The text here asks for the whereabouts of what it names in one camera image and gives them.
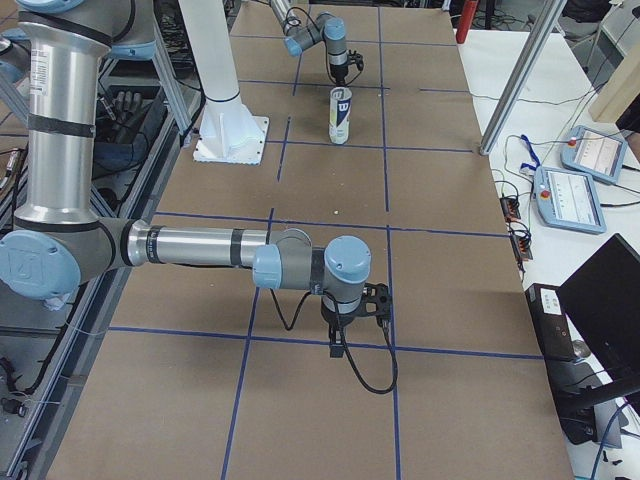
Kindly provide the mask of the teach pendant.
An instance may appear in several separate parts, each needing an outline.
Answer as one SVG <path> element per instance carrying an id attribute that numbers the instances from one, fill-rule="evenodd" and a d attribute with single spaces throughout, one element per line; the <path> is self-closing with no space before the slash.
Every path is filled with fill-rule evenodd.
<path id="1" fill-rule="evenodd" d="M 587 173 L 540 166 L 533 181 L 542 222 L 551 228 L 588 234 L 607 230 L 595 182 Z"/>
<path id="2" fill-rule="evenodd" d="M 628 143 L 620 134 L 606 134 L 578 125 L 560 153 L 564 167 L 590 174 L 596 181 L 613 185 L 619 180 Z"/>

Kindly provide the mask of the far orange circuit board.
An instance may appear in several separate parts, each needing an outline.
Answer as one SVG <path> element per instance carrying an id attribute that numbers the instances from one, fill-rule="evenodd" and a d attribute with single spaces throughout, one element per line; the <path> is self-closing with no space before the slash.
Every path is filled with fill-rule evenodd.
<path id="1" fill-rule="evenodd" d="M 502 196 L 499 199 L 505 221 L 520 220 L 520 202 L 517 197 Z"/>

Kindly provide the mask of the near orange circuit board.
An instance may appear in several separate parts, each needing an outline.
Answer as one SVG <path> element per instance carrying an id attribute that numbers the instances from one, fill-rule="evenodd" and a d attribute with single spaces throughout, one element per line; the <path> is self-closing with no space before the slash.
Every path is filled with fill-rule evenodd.
<path id="1" fill-rule="evenodd" d="M 522 263 L 533 259 L 531 252 L 531 233 L 528 230 L 515 229 L 509 232 L 514 256 Z"/>

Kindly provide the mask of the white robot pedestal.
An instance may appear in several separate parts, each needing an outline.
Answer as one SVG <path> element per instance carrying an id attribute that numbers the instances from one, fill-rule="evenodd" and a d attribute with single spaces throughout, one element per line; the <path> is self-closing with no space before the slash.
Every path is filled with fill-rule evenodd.
<path id="1" fill-rule="evenodd" d="M 244 105 L 221 1 L 179 3 L 205 107 L 194 150 L 198 162 L 258 165 L 269 119 Z"/>

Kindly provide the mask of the near teach pendant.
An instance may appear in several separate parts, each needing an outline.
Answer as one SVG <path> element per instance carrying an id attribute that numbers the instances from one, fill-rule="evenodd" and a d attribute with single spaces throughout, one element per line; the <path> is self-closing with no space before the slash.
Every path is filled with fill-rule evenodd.
<path id="1" fill-rule="evenodd" d="M 533 181 L 542 222 L 551 228 L 588 234 L 607 230 L 595 182 L 587 173 L 540 166 Z"/>

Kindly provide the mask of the far teach pendant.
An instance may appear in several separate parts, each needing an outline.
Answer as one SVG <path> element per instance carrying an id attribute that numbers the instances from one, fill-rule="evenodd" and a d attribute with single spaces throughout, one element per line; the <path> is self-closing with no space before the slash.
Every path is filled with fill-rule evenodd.
<path id="1" fill-rule="evenodd" d="M 560 153 L 564 167 L 590 174 L 596 181 L 613 185 L 619 180 L 628 143 L 620 134 L 606 134 L 578 125 Z"/>

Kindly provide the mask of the wooden board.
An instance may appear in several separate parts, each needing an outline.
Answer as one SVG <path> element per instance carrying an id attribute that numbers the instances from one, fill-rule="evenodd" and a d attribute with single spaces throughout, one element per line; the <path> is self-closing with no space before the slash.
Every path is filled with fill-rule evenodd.
<path id="1" fill-rule="evenodd" d="M 595 122 L 615 123 L 639 95 L 639 43 L 636 43 L 590 105 Z"/>

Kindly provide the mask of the black computer box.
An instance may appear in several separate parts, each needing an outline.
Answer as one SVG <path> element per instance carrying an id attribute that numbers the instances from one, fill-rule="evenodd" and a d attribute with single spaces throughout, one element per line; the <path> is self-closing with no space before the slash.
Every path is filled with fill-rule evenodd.
<path id="1" fill-rule="evenodd" d="M 567 317 L 557 287 L 533 283 L 525 291 L 539 348 L 546 360 L 575 359 Z"/>

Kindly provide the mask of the aluminium frame post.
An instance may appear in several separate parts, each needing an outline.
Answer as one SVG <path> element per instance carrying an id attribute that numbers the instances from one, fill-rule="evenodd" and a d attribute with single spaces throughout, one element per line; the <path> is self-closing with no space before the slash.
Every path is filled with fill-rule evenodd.
<path id="1" fill-rule="evenodd" d="M 488 156 L 496 144 L 566 3 L 566 0 L 544 2 L 483 134 L 479 145 L 481 155 Z"/>

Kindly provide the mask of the red fire extinguisher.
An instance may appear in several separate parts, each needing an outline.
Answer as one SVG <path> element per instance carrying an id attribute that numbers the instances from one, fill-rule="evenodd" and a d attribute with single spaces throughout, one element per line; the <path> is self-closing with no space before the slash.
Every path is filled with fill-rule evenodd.
<path id="1" fill-rule="evenodd" d="M 461 10 L 460 19 L 456 29 L 456 43 L 464 44 L 471 29 L 475 13 L 478 6 L 478 0 L 466 0 Z"/>

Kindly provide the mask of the black monitor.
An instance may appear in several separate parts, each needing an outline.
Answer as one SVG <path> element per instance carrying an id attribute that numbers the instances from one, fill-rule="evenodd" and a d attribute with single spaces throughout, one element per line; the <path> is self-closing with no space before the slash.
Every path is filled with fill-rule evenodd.
<path id="1" fill-rule="evenodd" d="M 612 381 L 579 394 L 559 393 L 573 413 L 630 396 L 639 398 L 639 253 L 613 234 L 557 290 L 561 306 Z"/>

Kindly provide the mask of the orange circuit board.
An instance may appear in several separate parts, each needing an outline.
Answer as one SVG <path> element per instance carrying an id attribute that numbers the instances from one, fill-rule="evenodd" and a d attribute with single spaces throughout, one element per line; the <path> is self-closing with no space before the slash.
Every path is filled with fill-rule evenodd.
<path id="1" fill-rule="evenodd" d="M 520 202 L 517 197 L 502 196 L 499 199 L 505 221 L 520 220 Z"/>
<path id="2" fill-rule="evenodd" d="M 531 252 L 531 233 L 528 230 L 515 229 L 509 232 L 514 256 L 522 263 L 533 259 Z"/>

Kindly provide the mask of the tennis ball can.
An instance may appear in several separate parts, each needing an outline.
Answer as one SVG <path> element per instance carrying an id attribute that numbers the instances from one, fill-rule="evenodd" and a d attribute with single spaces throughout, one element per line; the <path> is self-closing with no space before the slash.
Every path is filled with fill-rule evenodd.
<path id="1" fill-rule="evenodd" d="M 352 92 L 348 87 L 334 87 L 330 92 L 329 138 L 345 144 L 349 138 Z"/>

